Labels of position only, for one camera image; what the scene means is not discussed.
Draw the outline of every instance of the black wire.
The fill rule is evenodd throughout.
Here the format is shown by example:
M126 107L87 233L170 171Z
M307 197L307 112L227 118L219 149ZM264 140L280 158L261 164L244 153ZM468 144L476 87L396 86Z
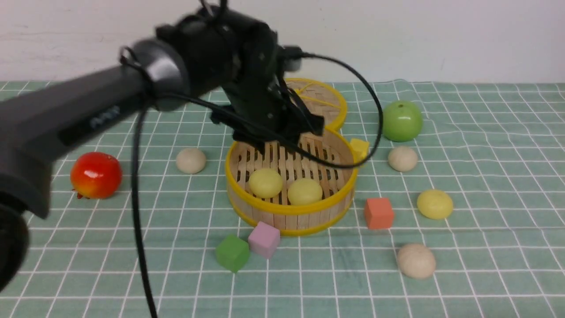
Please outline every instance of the black wire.
M254 127L256 130L259 130L263 134L265 134L265 136L268 137L269 139L277 140L283 147L285 147L287 149L291 149L291 150L303 155L304 157L308 158L309 160L315 161L315 162L317 162L321 165L327 166L327 167L331 167L331 168L334 168L334 169L354 169L356 167L363 165L365 162L369 161L371 159L371 157L377 151L377 147L380 143L381 136L383 134L383 108L381 106L381 103L380 103L379 98L377 97L375 91L373 90L371 85L366 81L366 79L359 72L355 71L355 69L353 69L351 66L349 66L345 62L341 62L341 61L334 59L334 58L331 58L331 57L326 57L326 56L312 54L312 53L302 53L300 57L301 58L323 59L323 60L326 60L326 61L334 62L334 63L336 63L340 66L343 66L344 68L346 68L350 72L352 72L363 83L363 85L365 85L365 87L367 88L367 90L371 94L371 97L373 98L373 100L376 103L377 112L379 113L379 125L378 125L378 128L377 128L377 138L375 140L375 144L373 145L373 148L371 149L369 154L364 159L362 159L361 161L356 162L355 164L343 165L343 164L334 164L332 162L323 160L319 157L314 156L313 154L309 153L308 151L302 149L298 145L294 144L292 141L284 138L283 136L279 135L278 133L272 131L271 129L269 129L269 128L261 125L261 124L251 122L251 121L245 119L244 117L241 117L241 116L239 116L235 113L232 113L230 111L225 110L222 106L219 106L219 105L216 105L214 103L202 100L200 98L194 98L194 97L190 97L190 96L187 96L187 95L184 95L184 94L176 94L176 93L160 94L158 96L158 98L178 98L178 99L185 100L185 101L197 104L197 105L204 106L204 107L209 108L213 111L217 111L218 113L221 113L224 116L230 117L235 121L239 121L239 122L244 123L248 126Z
M133 133L133 149L132 149L132 216L133 216L133 231L136 237L137 254L139 258L141 281L145 291L145 298L149 306L151 318L157 318L157 309L153 294L151 293L151 285L149 283L149 272L147 271L147 261L145 259L145 249L143 245L143 235L141 234L141 217L140 217L140 199L139 199L139 156L140 156L140 141L141 132L143 128L143 121L149 110L149 104L144 106L137 117L135 131Z

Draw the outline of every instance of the green apple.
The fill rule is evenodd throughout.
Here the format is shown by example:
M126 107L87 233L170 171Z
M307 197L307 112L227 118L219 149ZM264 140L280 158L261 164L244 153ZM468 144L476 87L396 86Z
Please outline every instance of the green apple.
M420 108L410 101L396 101L383 111L383 135L398 143L410 141L422 130Z

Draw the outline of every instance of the beige ball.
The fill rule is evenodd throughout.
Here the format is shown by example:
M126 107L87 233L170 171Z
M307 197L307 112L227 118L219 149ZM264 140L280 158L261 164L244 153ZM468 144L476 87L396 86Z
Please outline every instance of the beige ball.
M436 270L436 258L432 251L422 244L404 245L397 255L398 268L411 278L424 280Z
M199 173L206 166L206 155L198 148L185 148L177 154L176 165L183 173Z
M398 146L389 152L388 161L392 169L407 172L414 169L418 163L418 155L410 147Z

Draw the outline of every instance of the wooden block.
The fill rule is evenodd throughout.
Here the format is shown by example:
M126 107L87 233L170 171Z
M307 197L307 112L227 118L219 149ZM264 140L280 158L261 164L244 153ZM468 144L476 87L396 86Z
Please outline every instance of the wooden block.
M367 157L370 146L367 141L357 138L352 138L349 144L351 145L353 151L355 152L356 161L361 161L365 159L365 157Z
M365 221L370 230L389 229L394 221L394 211L390 200L385 197L373 197L365 203Z
M237 273L249 260L249 244L231 234L216 247L216 260L225 269Z
M270 259L281 242L281 233L278 229L259 222L249 235L247 241L252 252Z

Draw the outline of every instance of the bamboo steamer basket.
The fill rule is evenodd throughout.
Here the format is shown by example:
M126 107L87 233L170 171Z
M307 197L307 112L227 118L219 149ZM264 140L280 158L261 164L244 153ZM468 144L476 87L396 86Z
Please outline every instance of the bamboo steamer basket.
M347 116L347 101L333 87L311 79L285 79L287 86L294 89L309 111L323 116L326 128L339 131Z
M290 79L287 82L301 97L309 88L310 96L316 96L316 90L325 93L325 90L331 88L312 80ZM333 94L334 99L328 100L337 101L337 105L340 105L341 95L337 91ZM299 146L327 161L353 164L367 153L368 143L356 139L348 142L337 132L338 127L345 121L345 100L343 108L340 109L338 107L342 106L336 107L331 102L319 100L322 96L319 94L312 98L303 97L303 100L311 111L317 110L318 114L331 116L327 118L329 123L322 136L302 135ZM251 173L264 167L277 170L283 179L282 191L272 199L260 199L249 189ZM227 193L234 211L251 226L262 221L279 229L281 235L285 236L313 234L338 222L353 202L357 174L358 169L332 169L308 160L298 153L288 153L278 142L265 144L264 156L245 143L234 142L228 151L225 164ZM321 201L299 206L288 202L288 187L300 178L312 178L320 183L323 189Z

